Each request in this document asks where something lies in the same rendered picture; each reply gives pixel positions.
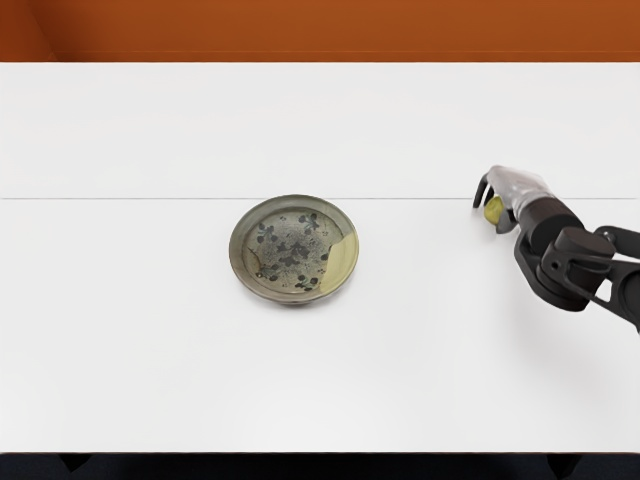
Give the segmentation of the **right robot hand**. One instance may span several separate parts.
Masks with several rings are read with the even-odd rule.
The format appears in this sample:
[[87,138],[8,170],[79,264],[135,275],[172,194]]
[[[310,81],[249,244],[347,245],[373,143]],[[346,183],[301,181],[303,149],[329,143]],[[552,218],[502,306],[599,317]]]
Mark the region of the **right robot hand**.
[[555,198],[544,180],[531,172],[500,165],[492,166],[479,181],[473,208],[483,208],[493,196],[500,196],[505,209],[495,226],[497,234],[512,231],[519,223],[524,209],[543,198]]

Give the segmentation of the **yellow-green fruit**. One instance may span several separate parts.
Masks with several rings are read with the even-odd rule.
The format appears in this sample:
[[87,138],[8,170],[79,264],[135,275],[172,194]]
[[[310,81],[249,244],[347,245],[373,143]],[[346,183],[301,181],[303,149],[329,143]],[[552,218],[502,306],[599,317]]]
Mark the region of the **yellow-green fruit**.
[[492,225],[497,226],[505,209],[500,196],[493,196],[484,206],[484,218]]

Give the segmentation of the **grey-green patterned plate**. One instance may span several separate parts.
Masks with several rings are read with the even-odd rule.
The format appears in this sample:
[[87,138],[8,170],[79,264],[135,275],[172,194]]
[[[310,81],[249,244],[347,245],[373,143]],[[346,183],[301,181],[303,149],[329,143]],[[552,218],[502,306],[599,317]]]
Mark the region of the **grey-green patterned plate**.
[[229,241],[237,278],[255,295],[303,305],[338,291],[355,270],[359,238],[334,204],[308,195],[284,195],[250,209]]

